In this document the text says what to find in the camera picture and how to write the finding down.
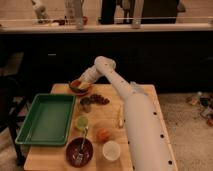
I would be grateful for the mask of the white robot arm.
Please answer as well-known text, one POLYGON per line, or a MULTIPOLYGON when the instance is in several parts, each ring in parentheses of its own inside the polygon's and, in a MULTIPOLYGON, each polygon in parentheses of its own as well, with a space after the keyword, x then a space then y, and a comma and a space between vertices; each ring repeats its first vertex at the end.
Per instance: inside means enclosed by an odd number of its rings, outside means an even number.
POLYGON ((105 76, 123 100, 134 171, 176 171, 168 136, 153 102, 137 83, 128 83, 115 68, 114 60, 98 56, 80 80, 95 83, 105 76))

